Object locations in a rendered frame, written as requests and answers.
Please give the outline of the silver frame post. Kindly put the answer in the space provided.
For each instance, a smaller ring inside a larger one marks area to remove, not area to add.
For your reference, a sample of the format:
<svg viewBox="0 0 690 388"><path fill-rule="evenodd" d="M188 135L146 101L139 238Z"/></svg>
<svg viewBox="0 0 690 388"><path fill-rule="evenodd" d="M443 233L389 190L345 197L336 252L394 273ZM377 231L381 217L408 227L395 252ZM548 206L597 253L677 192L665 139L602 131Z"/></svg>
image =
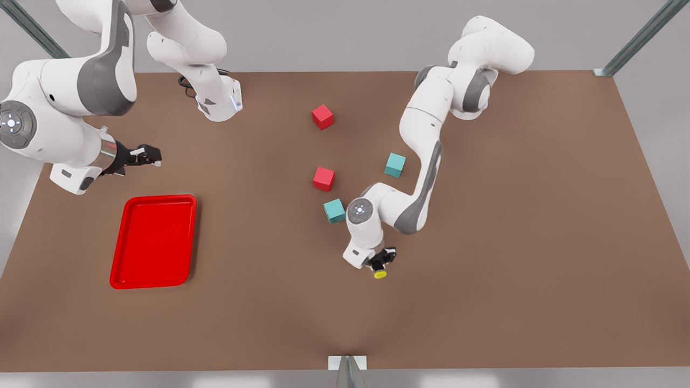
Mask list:
<svg viewBox="0 0 690 388"><path fill-rule="evenodd" d="M682 10L690 0L667 0L651 19L603 67L593 70L595 77L613 77Z"/></svg>
<svg viewBox="0 0 690 388"><path fill-rule="evenodd" d="M367 370L366 356L328 356L328 370L337 371L334 388L369 388L363 370Z"/></svg>
<svg viewBox="0 0 690 388"><path fill-rule="evenodd" d="M71 58L64 49L47 33L41 25L22 7L17 0L0 0L0 9L19 25L50 57L54 59Z"/></svg>

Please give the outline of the red cube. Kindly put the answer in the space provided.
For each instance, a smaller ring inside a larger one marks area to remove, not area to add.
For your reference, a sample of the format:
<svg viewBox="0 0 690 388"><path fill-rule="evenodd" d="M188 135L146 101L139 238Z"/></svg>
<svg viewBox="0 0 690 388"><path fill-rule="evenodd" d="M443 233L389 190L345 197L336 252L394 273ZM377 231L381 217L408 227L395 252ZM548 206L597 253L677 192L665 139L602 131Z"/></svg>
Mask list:
<svg viewBox="0 0 690 388"><path fill-rule="evenodd" d="M313 186L321 191L331 192L335 182L335 171L318 167L312 179Z"/></svg>
<svg viewBox="0 0 690 388"><path fill-rule="evenodd" d="M312 120L317 125L319 130L325 130L334 123L333 112L326 106L322 104L318 108L315 108L311 112Z"/></svg>

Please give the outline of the teal cube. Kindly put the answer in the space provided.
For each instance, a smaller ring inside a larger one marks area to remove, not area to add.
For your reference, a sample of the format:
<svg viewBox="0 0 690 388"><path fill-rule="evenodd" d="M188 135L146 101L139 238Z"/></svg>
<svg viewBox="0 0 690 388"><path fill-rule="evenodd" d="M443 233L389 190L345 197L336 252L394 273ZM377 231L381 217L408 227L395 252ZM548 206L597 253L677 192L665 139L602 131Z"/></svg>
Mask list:
<svg viewBox="0 0 690 388"><path fill-rule="evenodd" d="M340 199L335 199L324 203L323 209L325 210L326 217L328 218L328 222L330 224L343 221L347 217L347 212L345 211Z"/></svg>
<svg viewBox="0 0 690 388"><path fill-rule="evenodd" d="M401 156L397 153L390 153L388 160L386 162L384 173L392 177L400 178L405 163L406 157Z"/></svg>

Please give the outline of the red plastic tray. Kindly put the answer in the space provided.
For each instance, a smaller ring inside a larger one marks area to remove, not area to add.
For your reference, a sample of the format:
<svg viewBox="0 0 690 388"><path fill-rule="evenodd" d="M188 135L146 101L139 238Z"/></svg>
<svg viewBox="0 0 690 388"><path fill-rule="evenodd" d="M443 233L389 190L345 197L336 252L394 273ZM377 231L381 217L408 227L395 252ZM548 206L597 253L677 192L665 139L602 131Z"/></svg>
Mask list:
<svg viewBox="0 0 690 388"><path fill-rule="evenodd" d="M113 289L174 287L190 273L197 199L141 196L123 208L110 274Z"/></svg>

